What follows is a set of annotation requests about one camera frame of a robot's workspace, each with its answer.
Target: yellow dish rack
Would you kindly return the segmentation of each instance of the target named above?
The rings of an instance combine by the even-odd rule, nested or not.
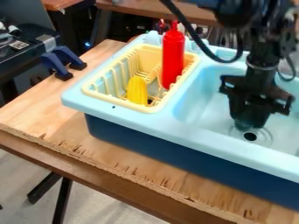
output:
[[[166,90],[161,84],[162,47],[135,45],[87,80],[81,90],[85,95],[115,105],[143,113],[156,113],[177,92],[199,62],[197,54],[185,52],[182,75],[177,77],[176,83],[170,85],[170,90]],[[142,77],[147,84],[147,105],[133,103],[127,98],[129,80],[135,75]]]

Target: black cable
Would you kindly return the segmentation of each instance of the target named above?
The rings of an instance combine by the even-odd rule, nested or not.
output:
[[[191,24],[188,22],[187,18],[184,16],[184,14],[180,11],[180,9],[177,8],[177,6],[171,1],[171,0],[160,0],[162,4],[164,4],[175,16],[177,16],[177,19],[184,25],[185,29],[190,33],[191,37],[195,41],[195,43],[199,46],[199,48],[212,60],[215,60],[220,63],[232,63],[236,60],[238,60],[243,55],[243,40],[240,36],[240,32],[237,31],[237,53],[234,56],[233,59],[230,60],[224,60],[219,58],[217,55],[215,55],[202,41],[202,39],[197,35],[197,33],[194,31]]]
[[[289,56],[286,57],[286,60],[287,60],[287,62],[289,64],[290,69],[292,70],[292,73],[293,73],[292,77],[291,78],[284,77],[281,74],[281,72],[279,71],[278,68],[277,68],[277,73],[278,73],[278,75],[279,75],[279,77],[281,78],[282,81],[290,82],[290,81],[293,81],[295,79],[295,77],[296,77],[296,68],[294,66],[294,63],[293,63],[292,59]]]

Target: red ketchup bottle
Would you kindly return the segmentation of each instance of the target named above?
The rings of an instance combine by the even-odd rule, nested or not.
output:
[[[184,35],[177,30],[177,21],[172,22],[170,31],[163,37],[162,85],[170,89],[184,69]]]

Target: plywood tabletop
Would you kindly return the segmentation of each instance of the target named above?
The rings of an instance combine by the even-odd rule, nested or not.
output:
[[[124,0],[116,4],[113,4],[111,0],[96,0],[96,5],[104,10],[119,11],[150,18],[176,19],[176,17],[157,0]],[[176,5],[191,22],[200,25],[217,24],[211,12],[201,10],[196,7],[195,4],[177,2]]]
[[[67,7],[73,6],[75,4],[81,3],[84,0],[42,0],[45,8],[48,11],[60,11]]]
[[[49,77],[1,108],[3,148],[173,223],[299,223],[299,213],[88,134],[60,95],[124,45],[104,41],[81,57],[86,70],[70,70],[72,80]]]

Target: sink drain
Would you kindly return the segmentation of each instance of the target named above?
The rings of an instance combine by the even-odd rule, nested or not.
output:
[[[241,139],[252,144],[269,147],[272,145],[273,138],[267,129],[251,129],[248,131],[241,131],[236,127],[229,129],[229,136]]]
[[[250,142],[254,142],[257,139],[257,136],[254,133],[247,132],[244,134],[244,138]]]

